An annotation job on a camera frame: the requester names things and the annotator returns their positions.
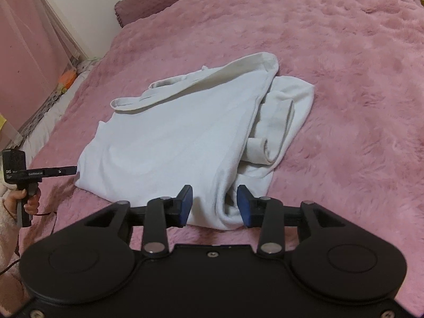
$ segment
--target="round black disc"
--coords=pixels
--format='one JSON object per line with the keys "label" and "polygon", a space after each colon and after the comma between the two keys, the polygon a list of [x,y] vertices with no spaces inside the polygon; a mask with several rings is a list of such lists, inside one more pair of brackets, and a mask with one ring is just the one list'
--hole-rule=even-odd
{"label": "round black disc", "polygon": [[29,247],[20,273],[35,296],[58,304],[81,304],[114,291],[135,263],[130,247],[105,228],[65,230]]}
{"label": "round black disc", "polygon": [[406,275],[406,261],[393,245],[367,232],[324,228],[293,252],[294,274],[322,295],[352,302],[391,296]]}

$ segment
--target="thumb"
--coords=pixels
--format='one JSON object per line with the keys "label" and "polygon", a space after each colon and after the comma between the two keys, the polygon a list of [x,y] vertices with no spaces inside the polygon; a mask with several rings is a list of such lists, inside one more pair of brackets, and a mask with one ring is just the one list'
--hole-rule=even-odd
{"label": "thumb", "polygon": [[26,190],[25,190],[25,189],[23,189],[23,190],[11,191],[11,192],[9,193],[8,198],[9,198],[9,199],[12,199],[12,200],[14,200],[14,201],[16,201],[16,200],[21,200],[21,199],[25,198],[26,193],[27,193],[27,192],[26,192]]}

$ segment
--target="pink bed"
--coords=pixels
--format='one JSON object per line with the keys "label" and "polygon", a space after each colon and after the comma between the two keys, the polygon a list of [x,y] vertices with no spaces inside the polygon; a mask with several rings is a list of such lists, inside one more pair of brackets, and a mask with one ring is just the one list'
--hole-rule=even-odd
{"label": "pink bed", "polygon": [[[316,85],[312,112],[277,168],[269,195],[314,200],[395,244],[408,275],[397,295],[424,312],[424,8],[418,0],[180,0],[126,26],[92,71],[33,167],[75,165],[112,115],[109,103],[139,96],[156,80],[215,67],[260,51],[280,74]],[[41,185],[56,230],[108,202],[72,179]],[[35,218],[21,247],[50,233]],[[289,232],[289,247],[296,237]],[[170,243],[257,243],[258,231],[188,226]],[[140,244],[137,230],[132,245]]]}

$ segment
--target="pink curtain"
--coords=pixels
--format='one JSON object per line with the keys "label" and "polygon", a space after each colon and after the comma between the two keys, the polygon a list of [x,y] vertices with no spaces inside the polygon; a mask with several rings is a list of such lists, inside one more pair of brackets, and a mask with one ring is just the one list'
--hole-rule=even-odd
{"label": "pink curtain", "polygon": [[77,53],[52,22],[41,0],[0,0],[0,114],[8,130],[39,110]]}

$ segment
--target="white garment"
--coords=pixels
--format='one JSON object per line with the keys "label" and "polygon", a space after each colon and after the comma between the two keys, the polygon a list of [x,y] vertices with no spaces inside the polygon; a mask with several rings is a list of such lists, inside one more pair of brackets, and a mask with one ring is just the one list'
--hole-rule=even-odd
{"label": "white garment", "polygon": [[145,206],[190,184],[189,224],[240,227],[226,193],[235,202],[235,189],[245,184],[253,195],[266,194],[313,102],[311,84],[275,77],[277,71],[276,56],[262,52],[113,100],[115,113],[99,122],[78,160],[76,185],[111,202]]}

